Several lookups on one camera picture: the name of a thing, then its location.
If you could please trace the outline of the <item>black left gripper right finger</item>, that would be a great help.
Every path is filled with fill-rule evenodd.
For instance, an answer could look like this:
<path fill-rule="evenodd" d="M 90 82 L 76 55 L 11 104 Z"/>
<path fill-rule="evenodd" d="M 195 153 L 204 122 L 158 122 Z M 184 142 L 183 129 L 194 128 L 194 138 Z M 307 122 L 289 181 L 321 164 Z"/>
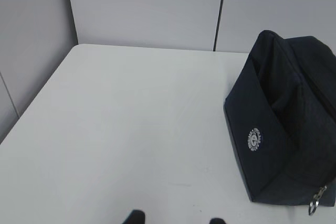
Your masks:
<path fill-rule="evenodd" d="M 209 224 L 224 224 L 224 220 L 221 218 L 212 218 Z"/>

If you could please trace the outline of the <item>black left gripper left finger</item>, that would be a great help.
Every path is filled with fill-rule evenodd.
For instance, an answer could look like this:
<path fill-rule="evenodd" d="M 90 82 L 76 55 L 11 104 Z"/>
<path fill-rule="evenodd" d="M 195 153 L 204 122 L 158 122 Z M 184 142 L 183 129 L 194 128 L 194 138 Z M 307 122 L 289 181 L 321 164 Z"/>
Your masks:
<path fill-rule="evenodd" d="M 123 224 L 145 224 L 145 212 L 142 210 L 132 210 Z"/>

